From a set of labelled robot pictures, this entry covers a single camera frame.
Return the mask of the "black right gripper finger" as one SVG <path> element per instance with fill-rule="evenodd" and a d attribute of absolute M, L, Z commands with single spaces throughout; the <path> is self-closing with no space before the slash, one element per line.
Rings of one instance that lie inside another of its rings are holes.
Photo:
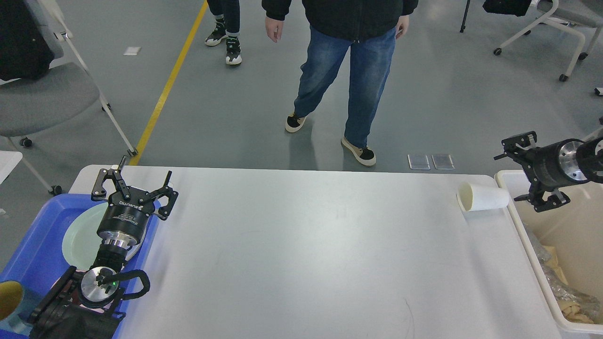
<path fill-rule="evenodd" d="M 514 202 L 527 201 L 536 212 L 554 210 L 570 203 L 570 197 L 560 191 L 557 187 L 550 191 L 550 195 L 544 199 L 546 191 L 540 186 L 531 186 L 527 194 L 514 198 Z"/>
<path fill-rule="evenodd" d="M 501 141 L 503 153 L 495 156 L 494 160 L 509 157 L 516 163 L 528 163 L 528 154 L 530 154 L 529 149 L 536 143 L 536 141 L 537 134 L 535 131 L 525 132 L 503 139 Z"/>

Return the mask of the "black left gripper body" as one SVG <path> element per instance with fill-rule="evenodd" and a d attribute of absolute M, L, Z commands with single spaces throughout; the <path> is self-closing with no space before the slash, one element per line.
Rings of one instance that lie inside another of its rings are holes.
<path fill-rule="evenodd" d="M 131 202 L 108 202 L 97 235 L 102 245 L 116 245 L 121 248 L 142 243 L 147 231 L 152 202 L 134 204 Z"/>

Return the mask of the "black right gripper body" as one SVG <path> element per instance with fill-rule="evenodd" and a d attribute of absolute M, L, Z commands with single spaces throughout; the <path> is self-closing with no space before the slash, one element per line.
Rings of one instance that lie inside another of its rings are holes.
<path fill-rule="evenodd" d="M 526 176 L 532 184 L 544 191 L 588 182 L 579 167 L 578 150 L 584 144 L 579 139 L 566 139 L 544 147 L 526 151 Z"/>

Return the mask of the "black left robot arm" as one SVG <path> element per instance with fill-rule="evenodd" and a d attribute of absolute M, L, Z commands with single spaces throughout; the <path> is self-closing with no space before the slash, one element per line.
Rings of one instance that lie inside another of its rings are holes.
<path fill-rule="evenodd" d="M 127 264 L 142 249 L 150 218 L 170 216 L 178 192 L 168 171 L 161 187 L 147 191 L 128 185 L 122 176 L 125 158 L 99 170 L 91 200 L 107 202 L 97 236 L 95 259 L 84 272 L 69 268 L 33 309 L 28 318 L 31 339 L 111 339 L 126 313 L 122 302 L 149 292 L 148 275 Z"/>

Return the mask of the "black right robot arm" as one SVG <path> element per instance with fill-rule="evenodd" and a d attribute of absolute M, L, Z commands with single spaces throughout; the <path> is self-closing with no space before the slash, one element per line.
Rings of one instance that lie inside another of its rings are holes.
<path fill-rule="evenodd" d="M 503 139 L 503 153 L 494 157 L 509 157 L 521 165 L 530 182 L 528 193 L 515 197 L 515 202 L 528 201 L 536 212 L 553 210 L 570 202 L 561 187 L 603 181 L 602 138 L 587 142 L 570 138 L 544 147 L 536 146 L 536 141 L 534 131 Z"/>

